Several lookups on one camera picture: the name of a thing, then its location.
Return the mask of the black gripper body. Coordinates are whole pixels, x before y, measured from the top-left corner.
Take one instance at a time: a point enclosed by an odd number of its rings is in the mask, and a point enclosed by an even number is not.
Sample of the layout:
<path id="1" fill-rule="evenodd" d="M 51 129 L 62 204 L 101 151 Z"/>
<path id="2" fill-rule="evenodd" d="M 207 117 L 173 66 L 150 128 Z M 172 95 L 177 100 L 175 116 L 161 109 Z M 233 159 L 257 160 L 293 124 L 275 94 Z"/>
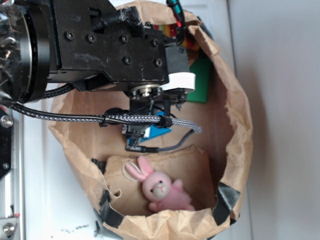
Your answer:
<path id="1" fill-rule="evenodd" d="M 48 80 L 79 91 L 123 91 L 134 101 L 185 101 L 195 90 L 182 46 L 186 23 L 178 1 L 168 2 L 176 35 L 143 22 L 136 6 L 107 0 L 51 0 L 53 51 Z"/>

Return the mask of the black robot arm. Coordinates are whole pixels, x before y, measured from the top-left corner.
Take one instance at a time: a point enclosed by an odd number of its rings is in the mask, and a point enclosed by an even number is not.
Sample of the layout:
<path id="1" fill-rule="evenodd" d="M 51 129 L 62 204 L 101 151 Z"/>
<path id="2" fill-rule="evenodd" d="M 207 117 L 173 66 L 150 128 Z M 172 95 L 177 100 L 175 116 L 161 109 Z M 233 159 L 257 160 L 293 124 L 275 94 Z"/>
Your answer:
<path id="1" fill-rule="evenodd" d="M 183 10 L 169 0 L 176 34 L 144 21 L 136 5 L 107 0 L 16 0 L 0 5 L 0 102 L 28 103 L 66 91 L 121 91 L 134 101 L 184 101 L 195 90 Z"/>

